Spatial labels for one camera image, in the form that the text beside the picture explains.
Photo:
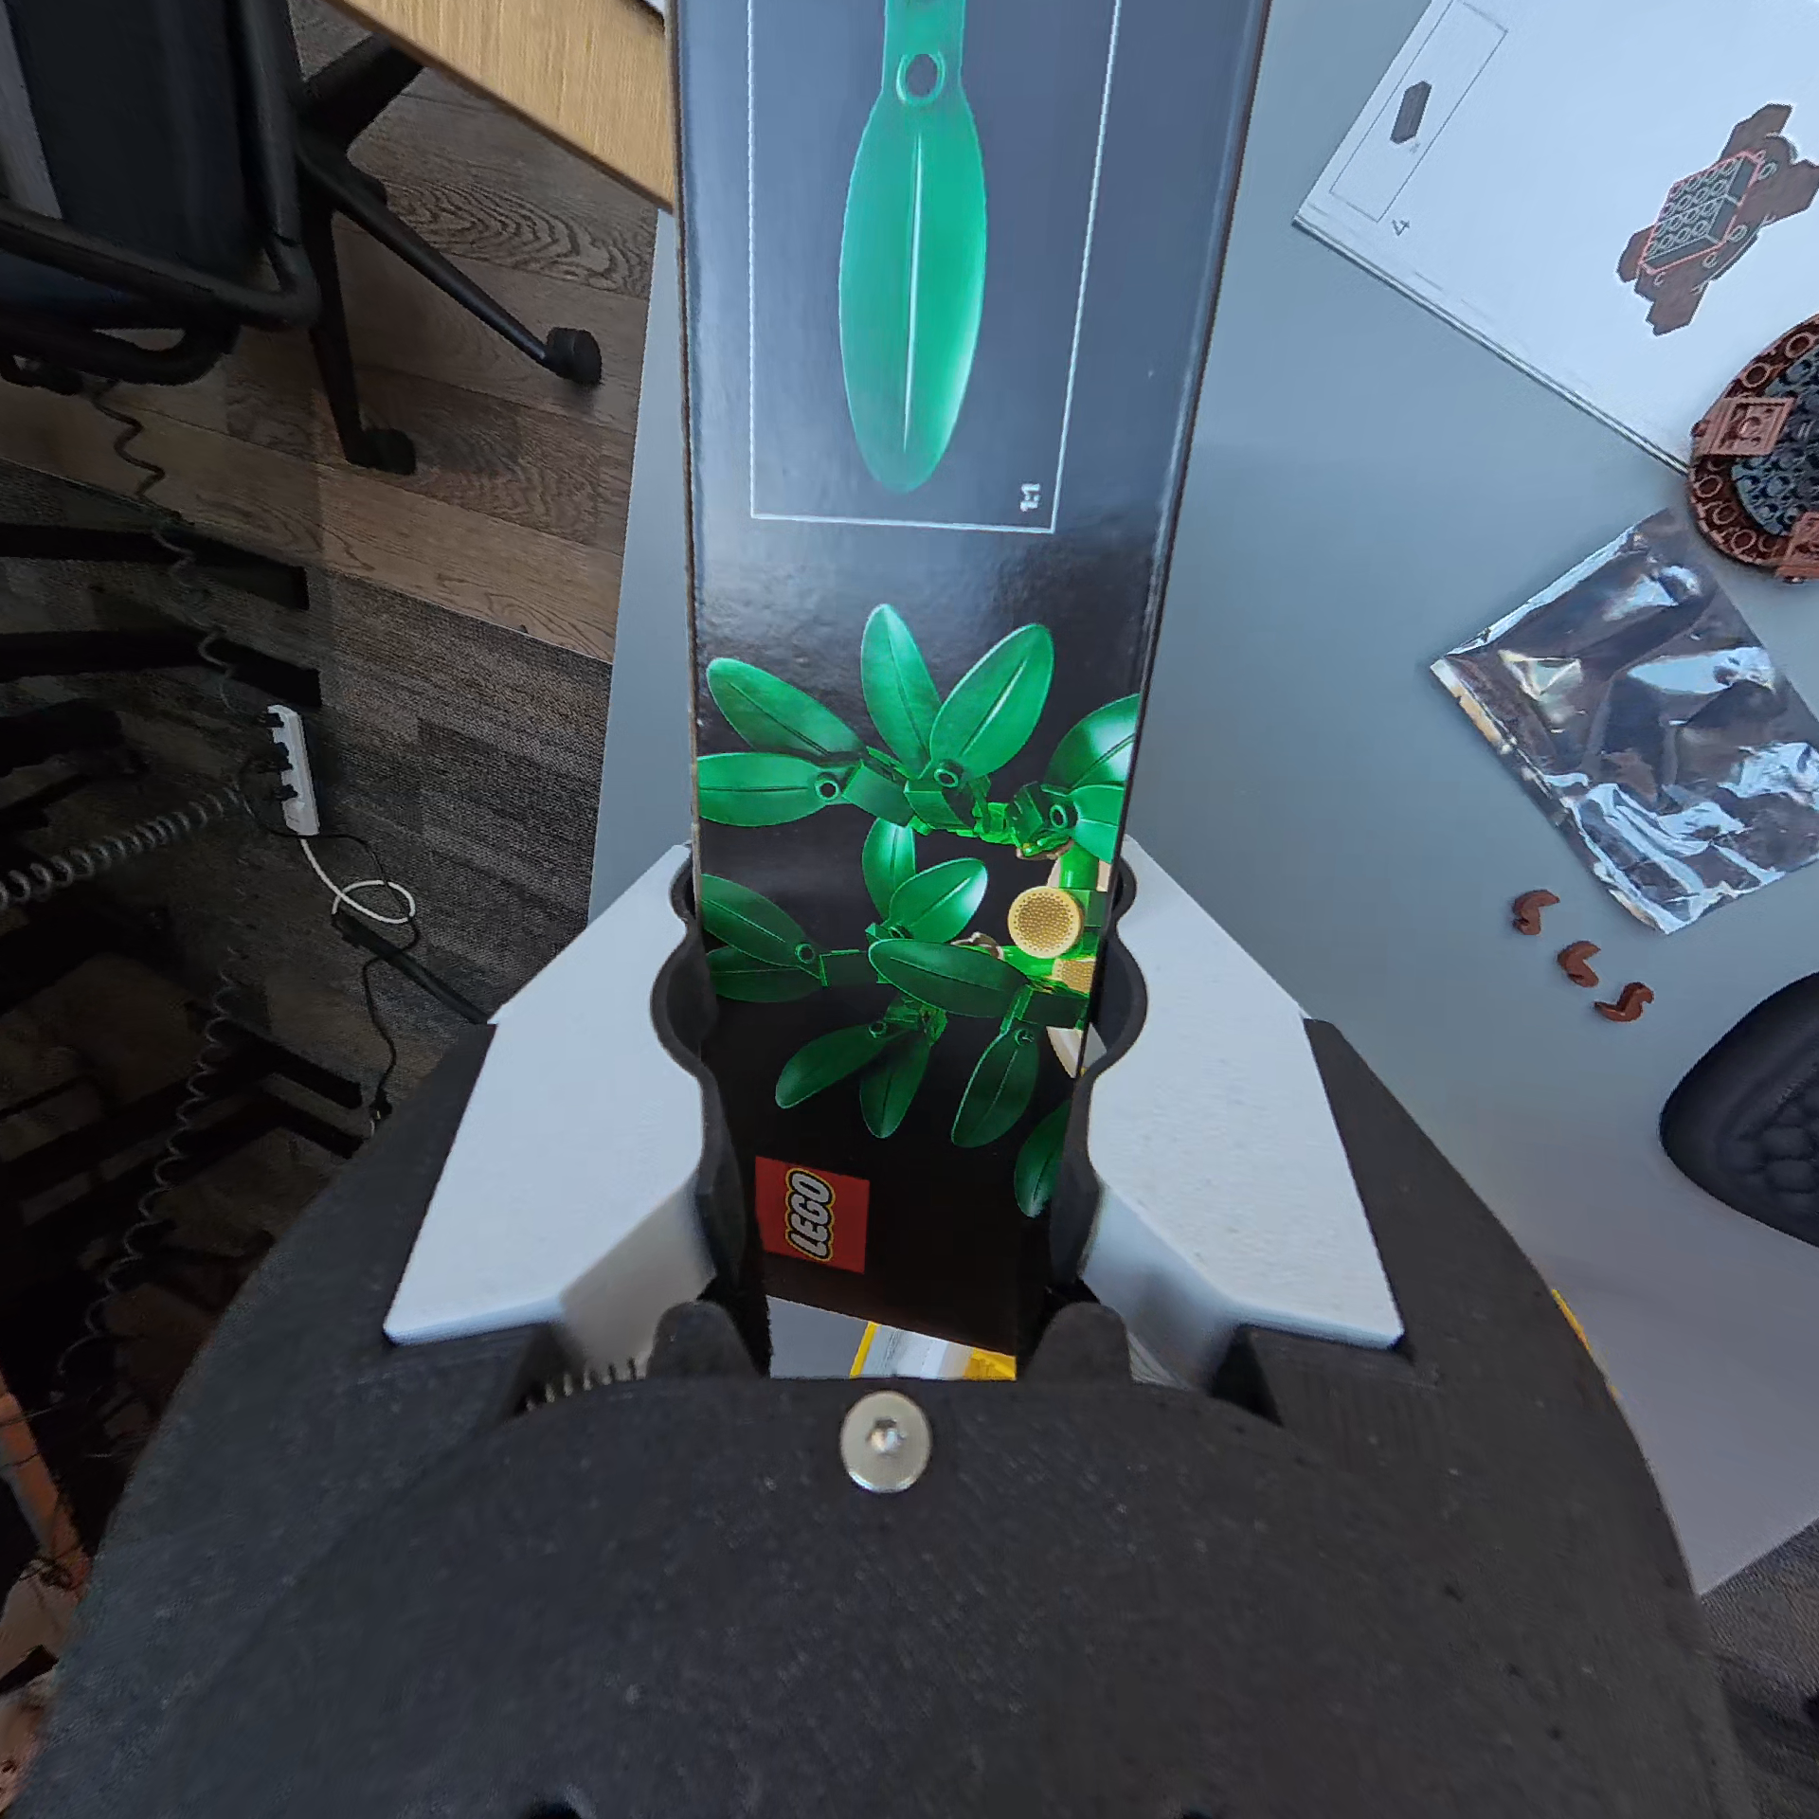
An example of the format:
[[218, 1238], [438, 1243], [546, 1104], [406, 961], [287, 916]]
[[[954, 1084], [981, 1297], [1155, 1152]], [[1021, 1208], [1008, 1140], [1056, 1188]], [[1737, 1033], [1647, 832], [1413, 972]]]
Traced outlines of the silver plastic bag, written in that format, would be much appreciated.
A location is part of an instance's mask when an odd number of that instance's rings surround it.
[[1651, 931], [1815, 865], [1815, 713], [1682, 512], [1626, 528], [1429, 671]]

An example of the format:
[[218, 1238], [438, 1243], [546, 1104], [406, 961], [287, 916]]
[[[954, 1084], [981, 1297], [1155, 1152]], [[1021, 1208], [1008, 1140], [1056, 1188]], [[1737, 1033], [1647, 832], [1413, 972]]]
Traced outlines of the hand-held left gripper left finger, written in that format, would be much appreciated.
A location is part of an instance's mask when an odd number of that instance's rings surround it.
[[671, 848], [493, 1013], [383, 1332], [650, 1349], [710, 1299], [766, 1348], [762, 1243], [702, 1050], [716, 999]]

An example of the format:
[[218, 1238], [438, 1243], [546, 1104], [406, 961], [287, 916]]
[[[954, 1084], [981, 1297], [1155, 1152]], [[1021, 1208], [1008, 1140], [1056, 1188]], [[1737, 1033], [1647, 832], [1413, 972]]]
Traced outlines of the black toy brick box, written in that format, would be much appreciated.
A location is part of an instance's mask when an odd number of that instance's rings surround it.
[[771, 1294], [1017, 1353], [1266, 5], [674, 5], [694, 908]]

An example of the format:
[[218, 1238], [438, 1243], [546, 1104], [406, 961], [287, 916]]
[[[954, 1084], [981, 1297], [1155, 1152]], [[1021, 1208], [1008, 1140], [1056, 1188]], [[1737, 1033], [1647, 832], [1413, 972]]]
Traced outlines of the white power strip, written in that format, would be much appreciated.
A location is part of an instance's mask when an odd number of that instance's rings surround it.
[[277, 804], [283, 827], [299, 839], [315, 839], [323, 834], [323, 814], [305, 721], [287, 705], [273, 702], [264, 709], [264, 725], [279, 761]]

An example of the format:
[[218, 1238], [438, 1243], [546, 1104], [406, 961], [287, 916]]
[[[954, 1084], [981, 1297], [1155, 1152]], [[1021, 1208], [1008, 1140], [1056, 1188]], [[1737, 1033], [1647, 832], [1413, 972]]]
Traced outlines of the black office chair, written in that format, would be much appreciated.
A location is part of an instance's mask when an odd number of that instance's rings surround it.
[[332, 222], [349, 219], [546, 373], [600, 385], [587, 331], [534, 334], [351, 162], [422, 75], [368, 36], [305, 77], [286, 5], [13, 3], [4, 29], [4, 383], [180, 389], [239, 331], [305, 331], [343, 459], [412, 474], [361, 413]]

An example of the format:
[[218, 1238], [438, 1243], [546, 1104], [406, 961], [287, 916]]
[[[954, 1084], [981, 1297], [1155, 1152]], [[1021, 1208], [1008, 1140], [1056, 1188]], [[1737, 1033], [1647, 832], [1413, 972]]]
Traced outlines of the white instruction booklet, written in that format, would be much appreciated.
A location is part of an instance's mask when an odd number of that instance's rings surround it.
[[1815, 317], [1816, 5], [1426, 5], [1294, 212], [1684, 469]]

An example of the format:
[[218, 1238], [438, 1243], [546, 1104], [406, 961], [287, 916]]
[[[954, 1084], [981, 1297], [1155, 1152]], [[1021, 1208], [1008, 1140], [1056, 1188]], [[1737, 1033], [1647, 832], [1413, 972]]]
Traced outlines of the wooden desk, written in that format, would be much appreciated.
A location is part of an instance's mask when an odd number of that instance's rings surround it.
[[342, 3], [339, 8], [661, 210], [674, 208], [674, 79], [662, 5]]

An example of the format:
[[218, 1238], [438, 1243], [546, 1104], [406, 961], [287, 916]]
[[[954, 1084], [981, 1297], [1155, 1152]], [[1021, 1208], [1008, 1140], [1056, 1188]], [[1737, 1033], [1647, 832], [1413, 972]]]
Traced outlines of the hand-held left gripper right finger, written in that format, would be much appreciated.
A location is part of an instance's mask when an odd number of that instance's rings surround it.
[[1160, 1379], [1242, 1330], [1387, 1351], [1402, 1319], [1302, 1008], [1132, 839], [1048, 1204], [1053, 1275]]

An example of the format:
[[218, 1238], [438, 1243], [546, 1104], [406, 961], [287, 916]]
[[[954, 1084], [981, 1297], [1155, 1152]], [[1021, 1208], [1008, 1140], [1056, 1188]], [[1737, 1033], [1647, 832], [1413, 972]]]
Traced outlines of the brown brick model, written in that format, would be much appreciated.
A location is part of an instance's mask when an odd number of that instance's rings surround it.
[[1787, 584], [1816, 579], [1816, 318], [1756, 354], [1692, 425], [1692, 528]]

